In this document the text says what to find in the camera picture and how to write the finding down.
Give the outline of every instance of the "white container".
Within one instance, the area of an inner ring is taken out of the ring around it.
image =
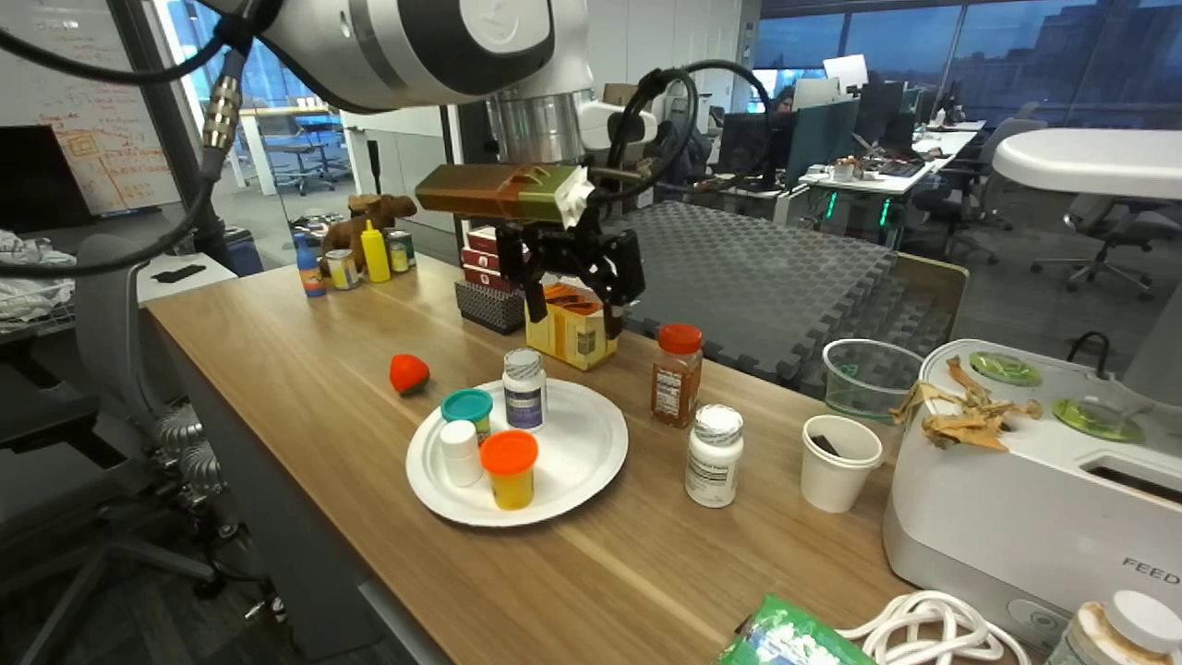
[[[504,389],[507,389],[507,419],[509,427],[537,427],[543,426],[543,389],[546,389],[546,370],[543,355],[532,348],[517,348],[507,355],[504,370]]]
[[[824,514],[847,514],[884,461],[884,440],[842,415],[808,418],[800,426],[800,443],[800,495]]]
[[[441,466],[443,466],[443,475],[459,488],[474,488],[485,480],[485,467],[480,467],[480,448],[475,448],[475,426],[474,419],[446,419],[441,427]]]
[[[686,495],[702,507],[728,507],[739,492],[741,415],[706,403],[696,415],[686,448]]]
[[[1171,665],[1182,661],[1182,618],[1139,589],[1082,602],[1044,665]]]

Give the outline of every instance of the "whiteboard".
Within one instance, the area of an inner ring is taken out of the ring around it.
[[[4,3],[4,28],[68,59],[129,71],[106,0]],[[51,126],[91,214],[179,203],[139,89],[68,78],[0,50],[0,126]]]

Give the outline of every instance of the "paper cup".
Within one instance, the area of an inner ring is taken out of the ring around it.
[[[884,440],[868,426],[842,415],[808,418],[800,426],[800,443],[800,495],[824,514],[847,514],[871,467],[884,461]]]

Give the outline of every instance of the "white cable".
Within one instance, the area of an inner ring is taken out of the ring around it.
[[[1018,665],[1029,665],[1018,637],[942,589],[898,593],[868,624],[847,628],[842,637],[861,641],[877,665],[953,665],[953,656],[1001,661],[1005,651],[1011,651]]]

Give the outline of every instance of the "green package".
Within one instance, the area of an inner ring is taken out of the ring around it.
[[[814,613],[765,593],[765,602],[741,619],[722,665],[877,665],[835,628]]]

